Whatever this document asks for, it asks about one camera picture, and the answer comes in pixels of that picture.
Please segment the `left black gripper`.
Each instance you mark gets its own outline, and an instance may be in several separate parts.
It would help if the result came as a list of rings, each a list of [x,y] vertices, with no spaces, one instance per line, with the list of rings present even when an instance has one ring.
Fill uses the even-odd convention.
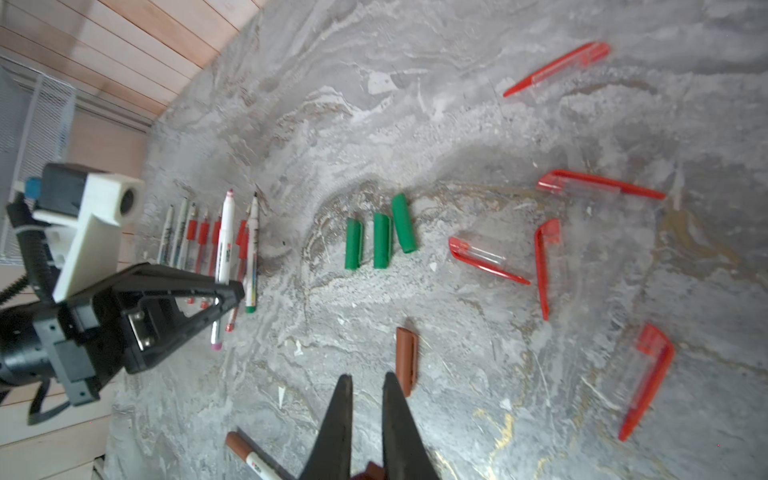
[[[241,282],[228,285],[168,266],[133,265],[104,281],[112,295],[41,302],[1,312],[1,391],[55,379],[74,406],[100,399],[124,370],[158,366],[245,297]],[[189,315],[177,298],[210,297]]]

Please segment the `red pen cap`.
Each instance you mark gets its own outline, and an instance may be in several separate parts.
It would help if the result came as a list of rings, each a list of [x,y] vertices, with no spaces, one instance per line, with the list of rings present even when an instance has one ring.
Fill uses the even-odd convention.
[[[632,378],[631,401],[619,428],[618,439],[627,441],[641,422],[660,389],[675,356],[675,347],[656,326],[645,323],[631,352],[640,360],[640,377]]]
[[[562,194],[570,187],[582,187],[600,191],[617,192],[655,200],[665,200],[666,195],[656,190],[596,175],[568,170],[552,170],[543,175],[536,188],[553,194]]]
[[[611,52],[612,48],[606,42],[588,42],[524,77],[522,80],[508,88],[503,93],[503,97],[507,98],[516,95],[529,87],[538,85],[559,74],[574,69],[586,68],[605,59]]]
[[[550,244],[558,244],[560,240],[560,221],[557,218],[547,220],[541,224],[534,233],[534,253],[536,262],[538,298],[542,318],[544,321],[548,321],[550,315],[550,306],[548,301],[549,276],[546,247]]]
[[[460,262],[520,285],[531,284],[527,278],[510,270],[503,256],[473,246],[467,240],[455,236],[448,239],[448,247],[452,257]]]

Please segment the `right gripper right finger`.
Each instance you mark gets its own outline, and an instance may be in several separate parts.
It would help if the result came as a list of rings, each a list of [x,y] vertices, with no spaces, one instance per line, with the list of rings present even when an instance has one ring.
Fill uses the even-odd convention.
[[[383,384],[382,443],[387,479],[439,479],[393,372]]]

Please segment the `brown marker cap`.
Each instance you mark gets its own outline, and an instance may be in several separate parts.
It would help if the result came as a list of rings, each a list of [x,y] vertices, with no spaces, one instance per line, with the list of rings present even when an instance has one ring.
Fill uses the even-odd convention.
[[[403,327],[396,329],[395,374],[406,398],[411,395],[417,379],[418,345],[416,333]]]
[[[368,462],[365,469],[356,473],[350,480],[386,480],[386,470],[375,462]]]

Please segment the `green marker cap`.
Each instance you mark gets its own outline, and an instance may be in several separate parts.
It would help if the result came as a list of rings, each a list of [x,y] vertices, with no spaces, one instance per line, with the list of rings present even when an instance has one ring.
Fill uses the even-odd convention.
[[[392,198],[392,217],[399,244],[405,254],[413,253],[418,249],[413,223],[411,220],[408,202],[404,193],[399,193]]]
[[[384,213],[375,213],[373,229],[373,267],[386,269],[392,256],[392,219]]]
[[[348,218],[346,224],[345,262],[347,270],[360,267],[363,253],[363,225],[355,218]]]

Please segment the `brown marker pen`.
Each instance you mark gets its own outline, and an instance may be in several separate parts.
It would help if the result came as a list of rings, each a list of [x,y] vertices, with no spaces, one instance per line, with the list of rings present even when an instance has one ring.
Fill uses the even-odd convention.
[[[235,199],[234,191],[229,189],[222,206],[222,218],[217,246],[216,274],[217,284],[228,285],[230,281],[231,257],[235,238]],[[212,325],[210,344],[214,351],[223,345],[223,322],[216,320]]]
[[[166,211],[165,220],[163,223],[161,235],[160,235],[160,244],[158,249],[158,255],[157,255],[157,263],[159,265],[166,265],[167,264],[167,256],[168,256],[168,248],[170,243],[170,237],[172,234],[172,222],[174,218],[174,206],[170,205]]]
[[[281,480],[282,477],[237,432],[230,431],[225,445],[239,457],[261,480]]]

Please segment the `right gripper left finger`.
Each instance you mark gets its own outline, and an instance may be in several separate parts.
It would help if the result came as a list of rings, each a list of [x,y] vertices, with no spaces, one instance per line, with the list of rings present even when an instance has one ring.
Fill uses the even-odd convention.
[[[337,381],[312,452],[299,476],[306,479],[350,478],[353,382],[348,374]]]

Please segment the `green marker pen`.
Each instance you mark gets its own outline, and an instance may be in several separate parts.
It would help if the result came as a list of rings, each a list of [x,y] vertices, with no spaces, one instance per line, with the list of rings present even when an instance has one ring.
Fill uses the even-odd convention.
[[[182,242],[179,249],[179,255],[177,259],[177,268],[180,270],[187,269],[188,250],[191,243],[191,238],[195,236],[196,228],[196,203],[192,202],[185,221],[185,229],[182,237]]]
[[[258,231],[259,231],[259,199],[258,193],[253,194],[249,218],[247,221],[248,243],[246,263],[246,293],[245,313],[253,314],[257,305],[257,264],[258,264]]]
[[[177,266],[177,257],[184,237],[184,231],[187,223],[187,213],[189,209],[189,199],[184,197],[179,208],[178,216],[173,233],[173,239],[170,245],[169,265]]]

